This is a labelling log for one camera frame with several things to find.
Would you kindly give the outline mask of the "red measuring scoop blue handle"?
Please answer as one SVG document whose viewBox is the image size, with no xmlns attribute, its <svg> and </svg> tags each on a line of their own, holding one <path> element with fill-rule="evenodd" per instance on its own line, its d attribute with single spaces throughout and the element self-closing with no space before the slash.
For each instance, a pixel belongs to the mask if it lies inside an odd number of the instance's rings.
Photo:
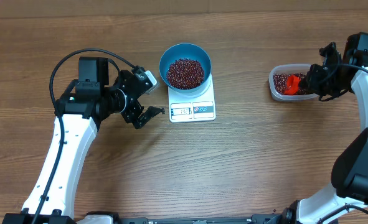
<svg viewBox="0 0 368 224">
<path fill-rule="evenodd" d="M 285 95 L 295 95 L 299 90 L 300 78 L 296 75 L 290 75 L 286 81 Z"/>
</svg>

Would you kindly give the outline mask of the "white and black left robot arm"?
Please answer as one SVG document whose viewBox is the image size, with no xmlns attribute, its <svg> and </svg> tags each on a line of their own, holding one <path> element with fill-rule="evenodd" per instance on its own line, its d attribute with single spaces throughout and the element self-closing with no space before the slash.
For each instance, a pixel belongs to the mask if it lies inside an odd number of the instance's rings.
<svg viewBox="0 0 368 224">
<path fill-rule="evenodd" d="M 144 109 L 138 98 L 158 85 L 143 67 L 119 70 L 109 84 L 109 65 L 103 57 L 80 57 L 78 78 L 56 101 L 54 133 L 44 165 L 29 198 L 19 213 L 7 213 L 3 223 L 73 223 L 78 181 L 87 152 L 100 123 L 121 114 L 136 129 L 164 110 Z"/>
</svg>

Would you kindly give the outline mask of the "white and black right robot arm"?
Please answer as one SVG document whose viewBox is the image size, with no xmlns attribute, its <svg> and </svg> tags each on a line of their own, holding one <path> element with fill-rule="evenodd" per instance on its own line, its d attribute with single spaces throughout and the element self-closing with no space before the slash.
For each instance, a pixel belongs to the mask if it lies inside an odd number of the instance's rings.
<svg viewBox="0 0 368 224">
<path fill-rule="evenodd" d="M 359 134 L 334 162 L 327 186 L 295 202 L 282 216 L 288 223 L 336 223 L 354 210 L 368 214 L 368 33 L 350 35 L 343 53 L 332 42 L 319 54 L 323 63 L 312 64 L 298 86 L 317 94 L 320 101 L 352 93 Z"/>
</svg>

